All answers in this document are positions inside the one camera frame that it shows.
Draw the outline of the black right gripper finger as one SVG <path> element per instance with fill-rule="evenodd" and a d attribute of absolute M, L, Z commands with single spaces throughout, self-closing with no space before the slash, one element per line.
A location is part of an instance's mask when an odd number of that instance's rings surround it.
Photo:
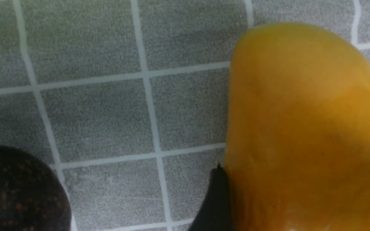
<path fill-rule="evenodd" d="M 232 231 L 230 191 L 224 168 L 217 164 L 210 172 L 203 203 L 189 231 Z"/>

